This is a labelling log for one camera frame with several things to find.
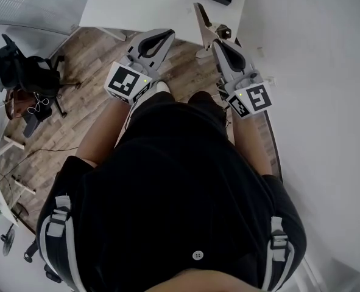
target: hardwood floor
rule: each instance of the hardwood floor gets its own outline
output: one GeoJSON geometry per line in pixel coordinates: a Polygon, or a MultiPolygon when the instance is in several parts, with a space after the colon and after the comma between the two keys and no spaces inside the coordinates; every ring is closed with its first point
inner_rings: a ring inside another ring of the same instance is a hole
{"type": "MultiPolygon", "coordinates": [[[[15,119],[9,122],[5,135],[26,144],[24,151],[12,148],[0,157],[1,174],[8,173],[22,159],[38,149],[64,150],[77,147],[97,116],[101,113],[109,100],[103,89],[104,81],[109,72],[111,63],[118,61],[124,54],[128,43],[137,34],[124,32],[127,41],[116,40],[97,29],[80,29],[56,54],[65,55],[64,79],[77,80],[82,83],[81,88],[73,87],[61,91],[60,104],[68,112],[62,119],[53,108],[53,115],[41,123],[34,134],[26,139],[23,130],[24,120],[15,119]]],[[[219,79],[213,57],[198,60],[195,54],[200,46],[176,40],[170,49],[166,61],[159,71],[169,85],[176,100],[186,102],[195,92],[207,91],[214,100],[222,106],[225,102],[217,94],[216,82],[219,79]]],[[[231,110],[228,110],[228,120],[231,122],[231,110]]],[[[278,166],[272,138],[264,114],[256,116],[264,145],[267,149],[274,174],[278,175],[278,166]]],[[[228,135],[233,140],[231,125],[228,126],[228,135]]],[[[19,202],[28,212],[23,220],[36,228],[40,209],[52,187],[56,173],[60,170],[66,157],[73,155],[75,150],[48,152],[39,151],[27,158],[23,163],[10,172],[0,183],[1,190],[7,202],[11,202],[19,195],[19,187],[13,183],[11,176],[20,176],[22,182],[36,190],[36,195],[24,193],[19,202]]]]}

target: forearm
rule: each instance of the forearm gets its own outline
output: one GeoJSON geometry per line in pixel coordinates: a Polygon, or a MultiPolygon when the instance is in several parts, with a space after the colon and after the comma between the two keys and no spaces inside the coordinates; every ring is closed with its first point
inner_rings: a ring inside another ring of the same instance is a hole
{"type": "Polygon", "coordinates": [[[82,139],[76,156],[101,164],[115,147],[129,111],[128,104],[111,99],[82,139]]]}
{"type": "Polygon", "coordinates": [[[233,111],[235,147],[260,175],[272,174],[272,167],[253,117],[241,120],[233,111]]]}

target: black shirt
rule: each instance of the black shirt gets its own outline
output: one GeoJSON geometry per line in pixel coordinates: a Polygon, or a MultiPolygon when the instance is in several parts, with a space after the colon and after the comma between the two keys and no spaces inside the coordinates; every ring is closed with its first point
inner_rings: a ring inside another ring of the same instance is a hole
{"type": "Polygon", "coordinates": [[[80,276],[92,291],[144,291],[189,268],[260,287],[275,215],[295,246],[291,273],[305,252],[302,223],[280,180],[259,176],[189,105],[150,107],[95,169],[70,156],[38,227],[54,197],[66,193],[80,276]],[[193,258],[196,251],[202,259],[193,258]]]}

